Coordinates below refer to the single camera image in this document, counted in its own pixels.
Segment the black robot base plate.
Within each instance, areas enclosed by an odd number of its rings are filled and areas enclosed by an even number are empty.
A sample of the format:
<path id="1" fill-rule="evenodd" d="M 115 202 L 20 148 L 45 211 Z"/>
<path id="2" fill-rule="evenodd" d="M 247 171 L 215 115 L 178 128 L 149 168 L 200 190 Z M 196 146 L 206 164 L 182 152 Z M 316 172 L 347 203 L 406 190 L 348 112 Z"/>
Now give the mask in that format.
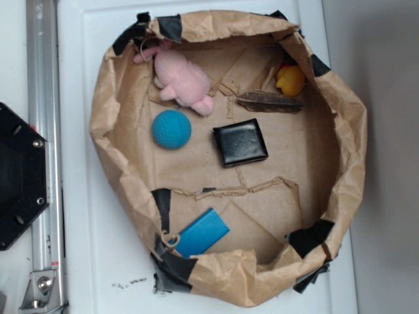
<path id="1" fill-rule="evenodd" d="M 47 142 L 1 104 L 1 250 L 10 249 L 49 204 Z"/>

